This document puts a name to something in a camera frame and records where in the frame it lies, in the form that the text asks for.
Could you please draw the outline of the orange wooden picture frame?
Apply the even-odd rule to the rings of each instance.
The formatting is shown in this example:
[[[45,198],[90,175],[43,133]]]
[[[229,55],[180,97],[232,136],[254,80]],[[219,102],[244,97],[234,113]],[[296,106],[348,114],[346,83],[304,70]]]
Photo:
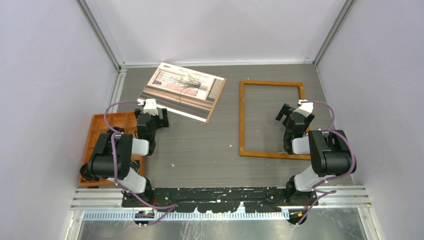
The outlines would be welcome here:
[[[288,154],[277,152],[258,152],[245,150],[245,86],[270,86],[270,87],[297,87],[300,99],[305,99],[304,87],[301,82],[280,82],[280,81],[260,81],[241,80],[240,81],[240,108],[239,108],[239,155],[241,157],[270,158],[310,161],[309,154]]]

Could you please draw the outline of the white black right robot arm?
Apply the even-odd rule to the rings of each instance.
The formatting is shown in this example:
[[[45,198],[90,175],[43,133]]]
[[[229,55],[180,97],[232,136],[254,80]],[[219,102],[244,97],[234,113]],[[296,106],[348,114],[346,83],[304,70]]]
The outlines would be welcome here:
[[[355,172],[357,166],[342,130],[308,129],[315,118],[313,109],[314,104],[307,100],[299,101],[298,107],[285,103],[275,118],[285,127],[284,151],[291,157],[310,157],[309,167],[286,183],[285,202],[291,205],[307,204],[316,187],[328,179]]]

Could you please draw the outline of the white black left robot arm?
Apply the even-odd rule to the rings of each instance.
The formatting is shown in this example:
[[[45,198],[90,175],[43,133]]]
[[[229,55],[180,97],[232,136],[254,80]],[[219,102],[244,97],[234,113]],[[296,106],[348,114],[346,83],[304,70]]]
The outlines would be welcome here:
[[[141,207],[148,207],[154,199],[150,181],[143,176],[144,157],[156,148],[158,129],[169,127],[168,111],[159,115],[133,112],[94,115],[89,131],[80,184],[98,187],[118,182],[134,194]]]

